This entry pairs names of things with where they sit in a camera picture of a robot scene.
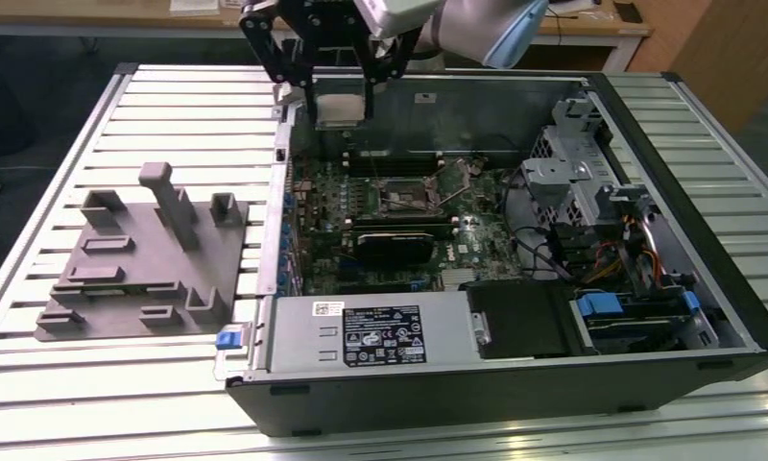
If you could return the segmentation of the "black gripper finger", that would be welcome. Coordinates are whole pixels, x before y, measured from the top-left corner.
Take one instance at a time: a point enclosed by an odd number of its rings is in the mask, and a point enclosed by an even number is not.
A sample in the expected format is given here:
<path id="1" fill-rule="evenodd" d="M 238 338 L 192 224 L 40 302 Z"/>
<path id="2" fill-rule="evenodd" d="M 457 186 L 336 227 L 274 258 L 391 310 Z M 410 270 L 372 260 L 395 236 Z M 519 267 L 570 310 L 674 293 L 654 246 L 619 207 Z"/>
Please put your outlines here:
<path id="1" fill-rule="evenodd" d="M 375 87 L 403 76 L 421 34 L 422 29 L 417 28 L 398 35 L 387 52 L 380 57 L 374 53 L 370 34 L 362 34 L 358 37 L 358 62 L 364 75 L 366 120 L 374 117 Z"/>
<path id="2" fill-rule="evenodd" d="M 240 14 L 240 30 L 271 80 L 278 84 L 287 83 L 303 91 L 308 119 L 311 123 L 315 123 L 318 106 L 312 65 L 304 59 L 298 61 L 288 57 L 272 36 L 280 5 L 280 2 L 244 2 Z"/>

